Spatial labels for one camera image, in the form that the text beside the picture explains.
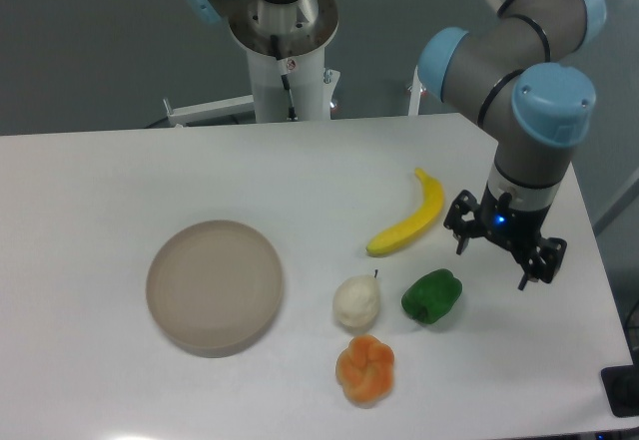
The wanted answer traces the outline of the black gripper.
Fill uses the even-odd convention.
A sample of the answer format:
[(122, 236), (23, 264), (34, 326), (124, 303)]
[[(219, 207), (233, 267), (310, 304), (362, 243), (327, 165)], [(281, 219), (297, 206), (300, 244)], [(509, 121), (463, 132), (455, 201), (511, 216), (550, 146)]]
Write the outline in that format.
[(457, 241), (455, 252), (463, 254), (471, 239), (482, 237), (509, 251), (523, 274), (517, 288), (524, 290), (530, 282), (550, 284), (560, 270), (567, 242), (559, 237), (545, 238), (541, 227), (550, 210), (522, 210), (513, 194), (496, 194), (486, 187), (480, 204), (469, 191), (461, 191), (453, 200), (443, 225)]

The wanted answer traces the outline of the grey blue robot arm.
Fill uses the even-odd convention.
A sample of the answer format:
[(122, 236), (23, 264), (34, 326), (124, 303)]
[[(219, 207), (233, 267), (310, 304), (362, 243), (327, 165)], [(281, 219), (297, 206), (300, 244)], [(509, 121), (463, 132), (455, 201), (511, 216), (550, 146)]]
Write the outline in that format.
[[(227, 20), (249, 61), (260, 122), (329, 115), (323, 51), (338, 25), (334, 0), (187, 0), (202, 20)], [(418, 58), (438, 100), (491, 136), (497, 149), (481, 199), (462, 193), (444, 221), (460, 247), (478, 237), (509, 251), (524, 282), (550, 282), (566, 243), (541, 227), (586, 137), (596, 94), (561, 60), (596, 36), (604, 0), (485, 0), (499, 22), (474, 37), (447, 28)]]

